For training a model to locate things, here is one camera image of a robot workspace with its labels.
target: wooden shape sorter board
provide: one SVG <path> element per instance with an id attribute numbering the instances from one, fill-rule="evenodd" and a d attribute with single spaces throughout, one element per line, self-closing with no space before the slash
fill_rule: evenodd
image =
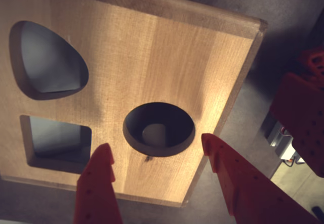
<path id="1" fill-rule="evenodd" d="M 80 53 L 89 70 L 81 91 L 50 100 L 21 91 L 9 50 L 19 21 L 52 30 Z M 75 190 L 78 174 L 27 164 L 20 116 L 38 116 L 88 126 L 91 152 L 110 144 L 118 198 L 185 205 L 206 162 L 200 136 L 220 133 L 265 28 L 259 19 L 186 0 L 0 0 L 2 178 Z M 185 151 L 146 161 L 127 143 L 125 117 L 150 102 L 191 116 L 195 138 Z"/>

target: circular hole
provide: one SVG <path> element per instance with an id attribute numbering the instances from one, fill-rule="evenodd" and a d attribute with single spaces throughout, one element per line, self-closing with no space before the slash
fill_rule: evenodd
<path id="1" fill-rule="evenodd" d="M 190 146 L 195 127 L 191 117 L 179 107 L 148 103 L 126 116 L 123 132 L 135 150 L 148 156 L 168 157 Z"/>

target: square hole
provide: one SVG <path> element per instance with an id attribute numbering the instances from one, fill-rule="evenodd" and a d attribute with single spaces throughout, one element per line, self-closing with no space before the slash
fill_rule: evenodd
<path id="1" fill-rule="evenodd" d="M 28 165 L 82 173 L 90 159 L 91 129 L 34 116 L 20 116 Z"/>

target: gray floor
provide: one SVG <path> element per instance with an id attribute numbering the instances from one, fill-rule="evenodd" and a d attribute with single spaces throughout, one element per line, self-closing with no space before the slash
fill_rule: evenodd
<path id="1" fill-rule="evenodd" d="M 264 135 L 281 66 L 305 48 L 324 0 L 192 0 L 262 18 L 269 29 L 225 124 L 221 138 L 271 176 L 279 160 Z M 74 192 L 0 181 L 0 219 L 72 223 Z M 124 223 L 235 223 L 228 216 L 218 179 L 206 166 L 185 208 L 119 200 Z"/>

